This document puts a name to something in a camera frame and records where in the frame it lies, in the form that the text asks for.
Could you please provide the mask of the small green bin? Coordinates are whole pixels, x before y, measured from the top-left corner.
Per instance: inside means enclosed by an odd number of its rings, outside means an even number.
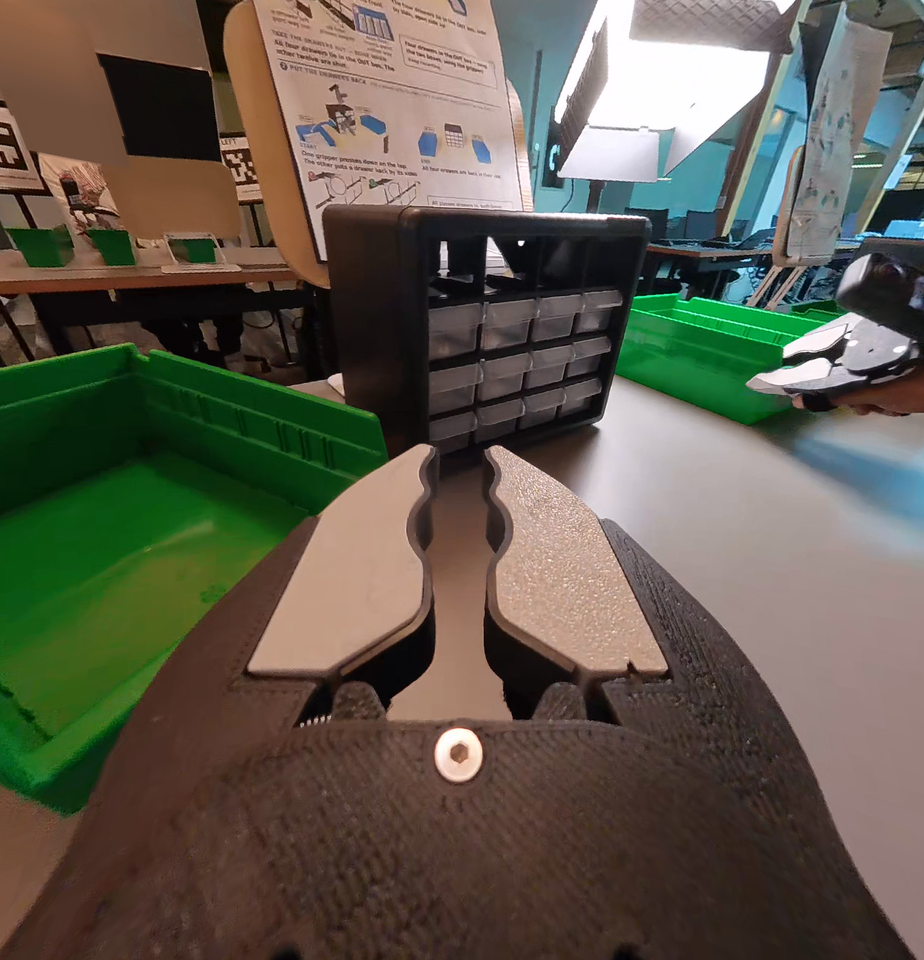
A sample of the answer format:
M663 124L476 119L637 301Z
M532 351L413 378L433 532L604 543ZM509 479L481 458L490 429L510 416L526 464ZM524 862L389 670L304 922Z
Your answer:
M121 228L90 227L85 236L107 267L135 267L137 258L132 235Z
M32 269L56 269L68 266L75 255L73 237L65 225L53 227L8 227L6 234L25 264Z
M212 233L167 232L163 240L174 263L180 266L207 266L221 263L219 243Z

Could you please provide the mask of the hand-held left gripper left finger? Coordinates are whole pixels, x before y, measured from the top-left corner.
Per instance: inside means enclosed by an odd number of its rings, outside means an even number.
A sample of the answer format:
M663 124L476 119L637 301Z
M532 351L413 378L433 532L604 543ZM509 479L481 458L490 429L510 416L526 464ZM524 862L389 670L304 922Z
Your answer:
M346 489L313 532L248 661L253 677L412 683L435 650L426 549L439 453L418 444Z

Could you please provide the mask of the black white marker sign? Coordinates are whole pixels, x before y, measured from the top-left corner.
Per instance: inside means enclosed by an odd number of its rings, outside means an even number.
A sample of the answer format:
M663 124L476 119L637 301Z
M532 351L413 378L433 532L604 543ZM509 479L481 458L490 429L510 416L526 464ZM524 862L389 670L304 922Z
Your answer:
M255 171L249 139L244 133L223 134L219 138L221 161L235 183L240 205L262 203L262 191Z
M49 189L7 105L0 101L0 194L45 196Z

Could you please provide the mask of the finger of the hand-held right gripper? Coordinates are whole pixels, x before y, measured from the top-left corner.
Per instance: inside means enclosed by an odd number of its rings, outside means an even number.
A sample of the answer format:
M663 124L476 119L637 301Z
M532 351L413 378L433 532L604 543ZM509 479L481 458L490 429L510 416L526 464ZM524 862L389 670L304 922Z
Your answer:
M747 388L773 396L824 392L830 388L834 367L827 358L810 359L797 366L784 366L757 374L747 382Z
M784 364L799 364L804 357L828 356L835 352L838 357L845 349L846 338L855 327L855 314L845 314L827 322L804 336L788 343L782 349Z

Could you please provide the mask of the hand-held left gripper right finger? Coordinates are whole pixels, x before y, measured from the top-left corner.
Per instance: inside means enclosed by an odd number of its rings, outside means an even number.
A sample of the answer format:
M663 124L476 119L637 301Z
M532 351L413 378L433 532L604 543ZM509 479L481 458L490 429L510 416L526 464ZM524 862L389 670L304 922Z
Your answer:
M505 687L579 687L669 669L599 518L501 445L484 452L492 559L484 649Z

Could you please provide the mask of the wooden table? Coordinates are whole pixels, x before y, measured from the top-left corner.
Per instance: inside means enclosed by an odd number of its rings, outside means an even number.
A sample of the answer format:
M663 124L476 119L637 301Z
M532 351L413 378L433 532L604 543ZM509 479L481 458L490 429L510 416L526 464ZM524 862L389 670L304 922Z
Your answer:
M63 267L34 268L17 250L0 251L0 297L37 293L90 292L218 284L291 283L297 275L274 247L223 247L218 263L174 263L164 248L138 252L134 266L104 265L96 253L84 253Z

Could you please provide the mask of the green plastic bin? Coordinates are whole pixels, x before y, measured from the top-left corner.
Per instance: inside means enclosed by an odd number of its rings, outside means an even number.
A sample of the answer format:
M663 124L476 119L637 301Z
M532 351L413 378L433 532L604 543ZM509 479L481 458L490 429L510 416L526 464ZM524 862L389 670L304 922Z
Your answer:
M791 407L747 383L782 364L782 348L844 314L834 301L769 311L676 294L634 298L616 373L736 423L757 424Z
M0 368L0 785L79 812L185 635L387 460L374 414L129 343Z

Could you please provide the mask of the white softbox light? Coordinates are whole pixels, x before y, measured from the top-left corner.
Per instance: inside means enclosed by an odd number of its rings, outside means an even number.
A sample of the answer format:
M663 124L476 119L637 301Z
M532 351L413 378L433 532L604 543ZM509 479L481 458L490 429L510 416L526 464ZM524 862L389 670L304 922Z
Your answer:
M763 89L790 2L600 1L554 120L562 179L654 183Z

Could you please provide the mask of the hanging paper sheet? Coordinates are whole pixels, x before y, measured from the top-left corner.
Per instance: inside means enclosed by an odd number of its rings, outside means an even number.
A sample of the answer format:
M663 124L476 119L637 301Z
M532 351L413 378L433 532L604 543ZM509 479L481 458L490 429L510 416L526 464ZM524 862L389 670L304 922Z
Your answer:
M792 157L772 259L815 266L835 254L854 154L875 109L892 34L853 20L846 2L801 27L807 95L804 146Z

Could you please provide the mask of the black drawer cabinet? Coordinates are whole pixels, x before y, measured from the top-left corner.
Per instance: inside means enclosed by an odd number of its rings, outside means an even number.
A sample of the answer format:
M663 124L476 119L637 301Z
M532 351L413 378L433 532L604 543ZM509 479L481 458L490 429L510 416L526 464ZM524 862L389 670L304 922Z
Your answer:
M392 458L420 443L432 446L432 308L611 287L622 292L625 306L613 322L619 343L595 416L441 453L524 445L595 424L608 403L650 238L649 221L631 215L332 207L324 216L324 239L348 404L378 418Z

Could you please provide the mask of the person's right hand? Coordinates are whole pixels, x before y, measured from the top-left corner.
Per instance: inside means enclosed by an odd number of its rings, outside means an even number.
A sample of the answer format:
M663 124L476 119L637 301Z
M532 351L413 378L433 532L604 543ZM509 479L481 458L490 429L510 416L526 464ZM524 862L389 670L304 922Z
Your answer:
M924 365L898 379L847 393L837 403L861 415L924 414Z

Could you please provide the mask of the background office desk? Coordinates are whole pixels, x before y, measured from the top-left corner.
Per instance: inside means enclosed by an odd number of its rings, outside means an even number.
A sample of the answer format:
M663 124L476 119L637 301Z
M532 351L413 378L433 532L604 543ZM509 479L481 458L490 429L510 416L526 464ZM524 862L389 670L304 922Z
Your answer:
M720 301L745 271L756 271L755 286L766 279L775 239L774 227L738 241L731 237L653 239L646 249L636 293L679 293L685 299Z

